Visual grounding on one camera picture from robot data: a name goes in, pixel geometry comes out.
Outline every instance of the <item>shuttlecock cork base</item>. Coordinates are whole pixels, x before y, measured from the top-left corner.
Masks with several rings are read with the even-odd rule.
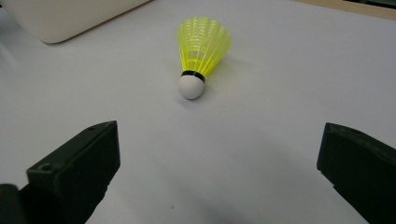
[[[231,46],[227,29],[208,17],[192,17],[178,27],[177,39],[183,73],[178,82],[181,95],[198,98],[205,78]]]
[[[178,81],[180,94],[188,100],[198,98],[204,91],[204,87],[205,77],[194,71],[184,71]]]

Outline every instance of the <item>white surface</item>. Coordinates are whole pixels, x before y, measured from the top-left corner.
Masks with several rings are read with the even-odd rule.
[[[45,43],[58,43],[147,1],[0,0],[0,4],[32,35]]]
[[[180,94],[188,100],[199,97],[204,91],[204,87],[205,83],[195,76],[182,76],[178,80],[178,90]]]
[[[177,27],[233,45],[195,101]],[[121,168],[88,223],[365,223],[316,169],[325,122],[396,147],[396,23],[289,0],[155,0],[59,45],[0,9],[0,183],[116,119]]]

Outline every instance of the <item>yellow shuttlecock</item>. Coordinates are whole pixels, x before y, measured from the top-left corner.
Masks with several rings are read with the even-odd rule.
[[[177,39],[183,73],[181,95],[195,99],[204,90],[205,78],[231,46],[227,29],[208,17],[192,17],[178,27]]]

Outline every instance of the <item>black band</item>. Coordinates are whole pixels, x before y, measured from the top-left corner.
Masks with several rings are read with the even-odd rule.
[[[201,73],[194,72],[194,71],[191,71],[191,70],[187,70],[187,71],[184,71],[181,75],[182,76],[198,77],[199,79],[201,79],[201,81],[203,81],[205,83],[205,77]]]

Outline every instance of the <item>white box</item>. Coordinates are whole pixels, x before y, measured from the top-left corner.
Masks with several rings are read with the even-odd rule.
[[[57,43],[148,1],[0,0],[0,5],[38,39]]]

